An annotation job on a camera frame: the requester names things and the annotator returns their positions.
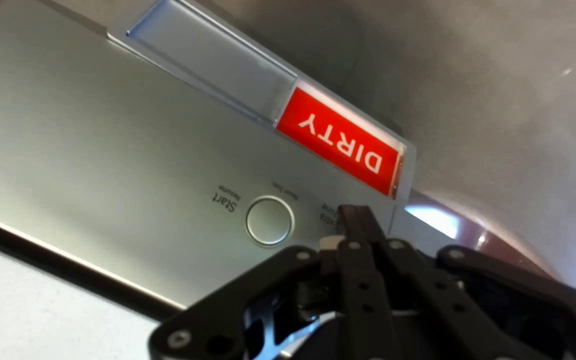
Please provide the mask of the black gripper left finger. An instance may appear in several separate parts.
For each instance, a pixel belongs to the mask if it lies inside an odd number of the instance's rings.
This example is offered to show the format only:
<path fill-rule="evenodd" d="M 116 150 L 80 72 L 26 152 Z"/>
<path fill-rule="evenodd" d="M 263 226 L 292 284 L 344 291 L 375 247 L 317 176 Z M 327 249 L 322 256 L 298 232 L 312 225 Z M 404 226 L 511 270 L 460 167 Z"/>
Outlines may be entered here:
<path fill-rule="evenodd" d="M 161 323 L 149 360 L 342 360 L 338 264 L 289 247 Z"/>

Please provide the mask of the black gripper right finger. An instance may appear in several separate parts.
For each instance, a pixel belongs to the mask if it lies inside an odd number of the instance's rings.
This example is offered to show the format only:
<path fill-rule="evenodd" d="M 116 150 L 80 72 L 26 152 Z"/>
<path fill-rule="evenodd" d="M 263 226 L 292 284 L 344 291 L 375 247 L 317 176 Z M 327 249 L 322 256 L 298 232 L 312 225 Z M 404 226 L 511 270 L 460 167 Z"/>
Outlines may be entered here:
<path fill-rule="evenodd" d="M 576 288 L 462 247 L 428 260 L 407 242 L 388 240 L 370 208 L 340 206 L 338 215 L 350 254 L 384 264 L 462 360 L 576 360 Z"/>

